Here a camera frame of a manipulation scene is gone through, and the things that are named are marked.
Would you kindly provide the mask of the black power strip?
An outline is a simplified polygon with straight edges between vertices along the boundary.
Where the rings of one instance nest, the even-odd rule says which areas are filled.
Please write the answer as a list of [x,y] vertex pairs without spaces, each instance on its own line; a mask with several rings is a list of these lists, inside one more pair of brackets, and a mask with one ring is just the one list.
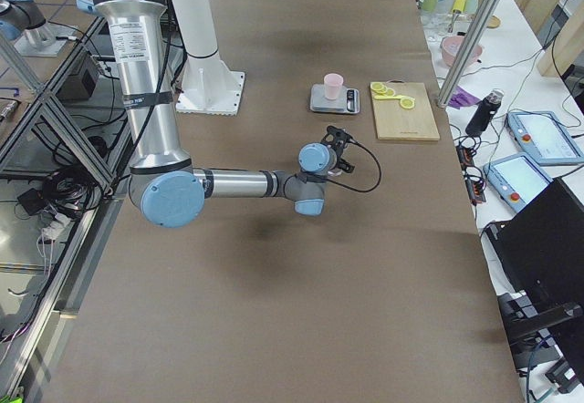
[[461,166],[464,185],[472,205],[476,206],[486,202],[485,198],[485,175],[475,165],[474,151],[471,148],[458,144],[456,154]]

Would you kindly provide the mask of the wooden cutting board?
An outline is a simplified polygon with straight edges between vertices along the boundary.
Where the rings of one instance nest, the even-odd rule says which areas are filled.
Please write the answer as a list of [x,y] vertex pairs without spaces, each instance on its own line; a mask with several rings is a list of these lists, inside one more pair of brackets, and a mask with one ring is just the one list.
[[[387,86],[384,94],[370,89],[376,134],[379,140],[438,141],[440,134],[423,83],[378,81]],[[415,99],[413,109],[404,109],[399,100],[376,100],[374,95],[404,95]]]

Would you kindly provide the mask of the purple cloth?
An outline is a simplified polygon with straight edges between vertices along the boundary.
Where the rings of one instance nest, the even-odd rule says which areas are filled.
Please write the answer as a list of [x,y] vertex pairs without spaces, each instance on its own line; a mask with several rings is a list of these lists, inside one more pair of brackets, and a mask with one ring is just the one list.
[[453,109],[472,107],[481,102],[481,99],[457,86],[449,99],[448,106]]

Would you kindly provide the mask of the yellow plastic knife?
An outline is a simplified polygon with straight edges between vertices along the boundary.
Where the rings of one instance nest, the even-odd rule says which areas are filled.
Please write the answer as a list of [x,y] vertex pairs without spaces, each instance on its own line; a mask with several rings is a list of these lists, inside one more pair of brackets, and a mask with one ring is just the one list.
[[387,96],[387,95],[374,95],[376,100],[399,100],[400,102],[415,103],[415,99],[409,96],[397,95],[397,96]]

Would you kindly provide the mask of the lemon slice on board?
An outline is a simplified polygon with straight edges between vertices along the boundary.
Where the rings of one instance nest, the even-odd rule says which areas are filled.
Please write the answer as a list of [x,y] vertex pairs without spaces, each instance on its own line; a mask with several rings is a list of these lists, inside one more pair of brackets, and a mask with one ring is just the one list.
[[370,89],[378,94],[384,94],[387,91],[387,86],[382,82],[374,81],[370,83]]

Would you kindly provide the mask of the white pedestal column base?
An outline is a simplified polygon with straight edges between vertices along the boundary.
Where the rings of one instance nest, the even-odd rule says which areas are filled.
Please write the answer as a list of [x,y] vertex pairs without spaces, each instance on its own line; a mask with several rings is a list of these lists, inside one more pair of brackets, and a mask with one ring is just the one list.
[[243,72],[222,60],[209,0],[172,0],[187,60],[177,110],[234,116],[245,84]]

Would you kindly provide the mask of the silver digital kitchen scale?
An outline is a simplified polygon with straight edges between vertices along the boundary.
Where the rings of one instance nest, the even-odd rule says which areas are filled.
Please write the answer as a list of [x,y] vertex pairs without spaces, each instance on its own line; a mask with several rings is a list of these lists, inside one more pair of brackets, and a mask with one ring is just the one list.
[[325,86],[314,84],[310,91],[309,108],[317,113],[357,115],[360,113],[360,92],[356,88],[342,87],[336,99],[325,97]]

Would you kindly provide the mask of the yellow cup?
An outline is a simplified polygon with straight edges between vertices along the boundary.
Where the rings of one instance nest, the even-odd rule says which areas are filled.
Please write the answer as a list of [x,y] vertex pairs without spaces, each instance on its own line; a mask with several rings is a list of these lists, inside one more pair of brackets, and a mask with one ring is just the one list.
[[466,0],[454,0],[452,5],[452,12],[454,14],[461,14],[464,12]]

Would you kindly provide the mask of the blue teach pendant near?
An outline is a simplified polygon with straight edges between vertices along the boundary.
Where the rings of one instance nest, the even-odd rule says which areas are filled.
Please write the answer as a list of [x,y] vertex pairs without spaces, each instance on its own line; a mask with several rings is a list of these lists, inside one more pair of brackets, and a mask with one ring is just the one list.
[[491,187],[515,213],[521,212],[552,182],[525,153],[488,162],[483,172]]

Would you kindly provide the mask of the pink plastic cup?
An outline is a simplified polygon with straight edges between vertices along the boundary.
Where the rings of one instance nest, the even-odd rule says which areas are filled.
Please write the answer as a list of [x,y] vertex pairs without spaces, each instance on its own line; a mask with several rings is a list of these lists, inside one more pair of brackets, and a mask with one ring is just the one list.
[[328,73],[323,78],[324,96],[327,100],[336,100],[343,88],[344,77],[338,73]]

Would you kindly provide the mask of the black monitor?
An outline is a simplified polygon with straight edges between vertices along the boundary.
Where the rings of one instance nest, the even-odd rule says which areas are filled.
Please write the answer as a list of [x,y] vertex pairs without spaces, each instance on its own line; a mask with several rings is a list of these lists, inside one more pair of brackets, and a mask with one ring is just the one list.
[[583,203],[561,179],[495,234],[493,245],[507,278],[536,309],[507,321],[517,341],[547,329],[576,377],[583,378]]

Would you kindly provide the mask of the blue teach pendant far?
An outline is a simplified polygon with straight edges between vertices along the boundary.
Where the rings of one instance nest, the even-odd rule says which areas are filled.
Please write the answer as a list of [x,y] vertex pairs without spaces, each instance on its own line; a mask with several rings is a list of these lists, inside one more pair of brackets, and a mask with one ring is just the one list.
[[507,126],[518,146],[542,166],[578,165],[583,152],[552,111],[513,111]]

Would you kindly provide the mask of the blue teach pendant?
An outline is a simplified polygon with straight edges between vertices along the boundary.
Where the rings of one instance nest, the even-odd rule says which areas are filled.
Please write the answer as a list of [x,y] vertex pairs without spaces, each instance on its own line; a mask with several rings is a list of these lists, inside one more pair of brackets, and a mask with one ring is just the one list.
[[515,213],[521,212],[552,182],[525,153],[488,162],[483,172],[491,187]]
[[578,165],[583,152],[552,111],[513,111],[507,126],[518,146],[542,166]]

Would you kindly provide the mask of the black thermos bottle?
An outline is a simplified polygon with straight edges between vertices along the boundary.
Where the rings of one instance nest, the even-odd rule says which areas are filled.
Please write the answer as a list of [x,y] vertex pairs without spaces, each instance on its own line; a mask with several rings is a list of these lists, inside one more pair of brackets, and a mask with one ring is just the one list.
[[499,110],[505,93],[500,88],[494,88],[478,104],[474,115],[465,127],[465,133],[470,137],[480,137],[488,124]]

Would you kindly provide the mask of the aluminium frame post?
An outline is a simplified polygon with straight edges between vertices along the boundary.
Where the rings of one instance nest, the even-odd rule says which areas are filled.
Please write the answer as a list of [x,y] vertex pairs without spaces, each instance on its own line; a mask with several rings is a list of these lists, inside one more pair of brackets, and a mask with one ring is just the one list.
[[461,80],[475,46],[479,44],[487,22],[494,13],[498,2],[499,0],[482,0],[479,4],[474,20],[464,36],[464,40],[440,89],[437,97],[437,106],[439,108],[444,109],[448,105],[449,99]]

